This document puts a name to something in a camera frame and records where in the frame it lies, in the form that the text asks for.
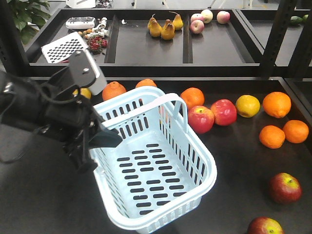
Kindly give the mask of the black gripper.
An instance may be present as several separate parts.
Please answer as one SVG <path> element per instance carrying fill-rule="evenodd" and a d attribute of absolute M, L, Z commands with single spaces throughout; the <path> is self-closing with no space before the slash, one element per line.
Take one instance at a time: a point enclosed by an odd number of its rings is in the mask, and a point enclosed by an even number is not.
<path fill-rule="evenodd" d="M 103 118 L 73 84 L 68 66 L 44 83 L 34 82 L 34 89 L 38 97 L 36 124 L 43 134 L 63 142 L 63 149 L 78 172 L 96 168 L 90 149 L 115 148 L 122 142 L 117 130 L 103 129 Z"/>

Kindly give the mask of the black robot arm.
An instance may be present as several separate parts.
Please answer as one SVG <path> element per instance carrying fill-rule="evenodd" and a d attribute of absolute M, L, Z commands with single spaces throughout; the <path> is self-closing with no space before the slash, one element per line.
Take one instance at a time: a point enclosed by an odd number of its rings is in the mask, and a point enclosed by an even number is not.
<path fill-rule="evenodd" d="M 78 172 L 93 171 L 97 164 L 90 149 L 114 148 L 122 142 L 117 130 L 102 125 L 91 101 L 74 94 L 95 80 L 94 72 L 72 72 L 69 67 L 41 84 L 1 72 L 0 121 L 60 141 Z"/>

